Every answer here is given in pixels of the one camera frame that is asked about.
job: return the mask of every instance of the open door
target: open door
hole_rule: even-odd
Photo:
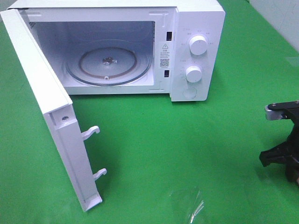
[[[93,175],[84,140],[100,130],[94,126],[81,133],[69,95],[29,31],[24,21],[26,18],[21,16],[20,11],[10,9],[1,12],[1,16],[82,209],[87,211],[102,202],[95,180],[107,171],[101,169]]]

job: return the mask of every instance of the power knob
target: power knob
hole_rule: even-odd
[[[190,66],[186,69],[186,78],[189,83],[196,83],[202,78],[202,69],[198,66]]]
[[[194,36],[189,41],[189,48],[192,54],[202,55],[207,50],[207,39],[202,35]]]

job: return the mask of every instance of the green surface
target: green surface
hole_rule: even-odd
[[[290,120],[263,107],[299,98],[298,53],[246,2],[227,12],[208,100],[72,96],[104,202],[83,213],[13,46],[0,23],[0,223],[298,223],[299,188],[263,168]]]

